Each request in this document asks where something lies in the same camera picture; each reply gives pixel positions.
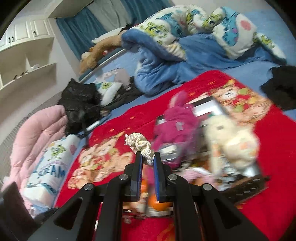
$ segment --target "metal screw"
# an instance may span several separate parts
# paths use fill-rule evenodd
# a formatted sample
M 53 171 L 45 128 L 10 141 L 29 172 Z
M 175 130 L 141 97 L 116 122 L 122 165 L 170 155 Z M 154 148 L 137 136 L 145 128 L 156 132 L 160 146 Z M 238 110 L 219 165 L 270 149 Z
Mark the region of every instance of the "metal screw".
M 175 174 L 169 174 L 168 178 L 172 181 L 176 180 L 177 179 L 177 175 Z
M 210 184 L 204 184 L 203 186 L 203 189 L 205 189 L 206 191 L 209 191 L 209 190 L 211 190 L 212 189 L 212 186 L 210 185 Z
M 94 188 L 94 185 L 92 183 L 87 183 L 84 186 L 84 189 L 87 190 L 87 191 L 89 191 L 89 190 L 91 190 L 93 188 Z
M 127 174 L 121 174 L 120 176 L 119 176 L 119 179 L 120 180 L 126 180 L 128 178 L 128 175 Z

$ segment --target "stuffed animal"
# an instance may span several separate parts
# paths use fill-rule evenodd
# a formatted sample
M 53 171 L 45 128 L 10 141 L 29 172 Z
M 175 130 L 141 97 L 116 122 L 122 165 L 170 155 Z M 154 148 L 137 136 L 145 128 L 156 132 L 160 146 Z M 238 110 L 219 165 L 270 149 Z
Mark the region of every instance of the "stuffed animal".
M 114 47 L 121 46 L 121 35 L 126 30 L 121 31 L 119 35 L 110 36 L 98 42 L 88 52 L 85 52 L 81 56 L 80 61 L 80 74 L 83 74 L 87 69 L 93 69 L 96 67 L 97 62 L 104 57 L 104 52 Z
M 255 162 L 259 140 L 248 127 L 240 127 L 228 116 L 214 115 L 205 120 L 205 139 L 210 149 L 210 169 L 219 176 L 223 157 L 238 170 Z

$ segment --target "white stuffed animal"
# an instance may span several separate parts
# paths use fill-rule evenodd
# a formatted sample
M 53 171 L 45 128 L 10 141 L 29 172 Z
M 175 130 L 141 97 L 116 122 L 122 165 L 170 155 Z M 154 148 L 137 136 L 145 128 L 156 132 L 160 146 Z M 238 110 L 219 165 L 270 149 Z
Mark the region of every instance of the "white stuffed animal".
M 222 173 L 223 155 L 238 170 L 251 165 L 257 157 L 259 140 L 251 129 L 240 127 L 225 115 L 204 121 L 205 139 L 210 149 L 210 168 L 215 176 Z

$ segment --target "pink jacket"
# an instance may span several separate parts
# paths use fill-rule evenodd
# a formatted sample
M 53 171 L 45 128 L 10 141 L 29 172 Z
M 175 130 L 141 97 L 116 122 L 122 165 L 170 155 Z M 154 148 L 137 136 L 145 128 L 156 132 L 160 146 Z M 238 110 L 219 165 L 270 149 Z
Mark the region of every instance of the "pink jacket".
M 21 126 L 10 156 L 10 176 L 1 191 L 16 182 L 21 192 L 42 157 L 43 150 L 65 135 L 67 123 L 65 108 L 55 105 L 38 111 Z

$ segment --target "curtain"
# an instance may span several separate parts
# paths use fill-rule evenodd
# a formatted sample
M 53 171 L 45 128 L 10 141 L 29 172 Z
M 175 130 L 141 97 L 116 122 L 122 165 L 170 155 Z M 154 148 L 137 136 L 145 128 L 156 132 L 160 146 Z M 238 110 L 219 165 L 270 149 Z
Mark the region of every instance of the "curtain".
M 74 17 L 57 18 L 57 25 L 79 60 L 84 52 L 94 46 L 91 41 L 107 32 L 87 7 Z
M 131 18 L 120 0 L 94 0 L 87 6 L 109 32 L 131 23 Z
M 121 0 L 132 18 L 132 24 L 142 23 L 161 9 L 171 7 L 168 0 Z

